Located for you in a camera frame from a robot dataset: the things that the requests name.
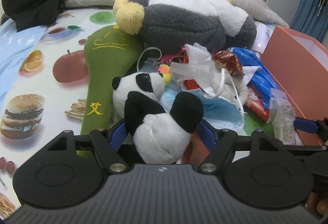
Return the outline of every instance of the hamburger print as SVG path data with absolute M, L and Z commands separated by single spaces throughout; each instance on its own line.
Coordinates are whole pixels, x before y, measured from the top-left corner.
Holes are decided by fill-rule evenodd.
M 9 139 L 25 139 L 33 135 L 43 116 L 45 99 L 38 94 L 22 94 L 7 104 L 0 133 Z

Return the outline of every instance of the panda arm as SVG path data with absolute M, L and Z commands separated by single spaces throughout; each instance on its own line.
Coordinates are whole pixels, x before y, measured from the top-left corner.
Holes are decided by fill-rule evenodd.
M 124 106 L 124 117 L 126 127 L 131 135 L 134 135 L 137 128 L 143 124 L 143 119 L 148 114 L 165 113 L 164 108 L 148 96 L 131 91 Z

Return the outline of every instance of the panda plush toy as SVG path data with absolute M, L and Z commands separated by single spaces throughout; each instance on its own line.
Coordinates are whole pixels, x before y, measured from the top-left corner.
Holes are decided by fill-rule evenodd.
M 125 118 L 127 131 L 146 164 L 171 164 L 182 158 L 203 118 L 199 98 L 180 92 L 169 113 L 158 103 L 164 93 L 163 75 L 134 73 L 113 79 L 113 102 Z

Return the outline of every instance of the open cardboard box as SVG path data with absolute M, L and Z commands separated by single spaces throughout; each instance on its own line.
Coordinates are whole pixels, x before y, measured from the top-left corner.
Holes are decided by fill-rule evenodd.
M 284 91 L 296 116 L 328 117 L 328 50 L 316 39 L 277 26 L 261 61 Z M 321 145 L 315 134 L 297 131 L 304 145 Z

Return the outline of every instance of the white ear loop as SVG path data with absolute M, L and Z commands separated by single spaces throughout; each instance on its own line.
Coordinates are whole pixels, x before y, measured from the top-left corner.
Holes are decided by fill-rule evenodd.
M 153 58 L 153 59 L 160 60 L 162 58 L 162 51 L 159 48 L 157 48 L 157 47 L 148 47 L 148 48 L 146 48 L 145 50 L 142 51 L 141 55 L 138 58 L 138 61 L 137 61 L 137 72 L 139 72 L 139 70 L 140 70 L 139 69 L 140 60 L 141 60 L 142 56 L 144 55 L 144 53 L 146 51 L 148 51 L 148 50 L 158 50 L 159 51 L 159 58 Z
M 213 99 L 213 98 L 219 97 L 221 95 L 222 88 L 223 88 L 223 85 L 224 85 L 225 74 L 227 74 L 228 77 L 230 78 L 230 81 L 231 81 L 231 84 L 233 86 L 233 89 L 235 90 L 237 102 L 238 102 L 239 109 L 240 109 L 240 114 L 241 114 L 242 120 L 244 122 L 244 107 L 243 107 L 243 105 L 242 105 L 242 103 L 241 103 L 241 101 L 239 99 L 239 95 L 238 95 L 238 91 L 237 91 L 236 85 L 233 82 L 233 79 L 232 79 L 230 73 L 227 72 L 227 70 L 225 68 L 222 68 L 221 69 L 221 82 L 220 82 L 220 88 L 219 88 L 219 91 L 217 92 L 217 94 L 215 96 L 208 96 L 208 95 L 205 94 L 204 97 L 205 98 L 208 98 L 208 99 Z

